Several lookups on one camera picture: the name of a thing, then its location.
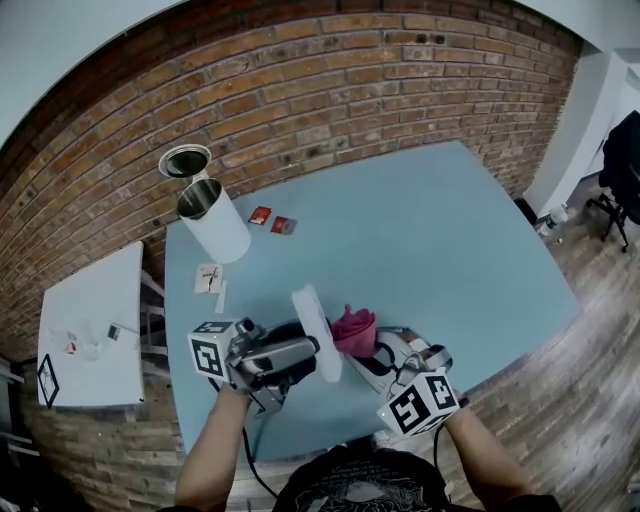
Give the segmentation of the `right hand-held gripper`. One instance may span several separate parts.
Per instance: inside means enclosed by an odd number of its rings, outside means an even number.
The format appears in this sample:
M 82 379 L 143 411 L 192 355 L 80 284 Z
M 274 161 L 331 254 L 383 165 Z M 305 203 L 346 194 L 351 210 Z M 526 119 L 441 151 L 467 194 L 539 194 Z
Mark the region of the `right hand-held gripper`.
M 413 352 L 397 373 L 392 362 L 346 356 L 376 393 L 389 392 L 389 400 L 377 411 L 389 429 L 403 437 L 419 435 L 438 427 L 459 410 L 447 378 L 452 357 L 444 346 L 430 347 L 413 330 L 401 326 L 378 327 L 376 342 L 393 353 Z

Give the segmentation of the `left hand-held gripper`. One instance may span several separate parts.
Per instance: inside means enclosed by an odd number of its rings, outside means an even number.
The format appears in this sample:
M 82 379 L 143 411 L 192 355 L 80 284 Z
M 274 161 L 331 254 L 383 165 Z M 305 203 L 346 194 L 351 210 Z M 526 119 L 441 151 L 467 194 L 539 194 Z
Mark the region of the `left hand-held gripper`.
M 266 345 L 266 336 L 267 330 L 248 318 L 205 321 L 188 334 L 195 371 L 248 396 L 256 418 L 282 409 L 287 388 L 316 370 L 319 350 L 313 337 Z M 269 381 L 269 373 L 284 370 L 285 384 Z

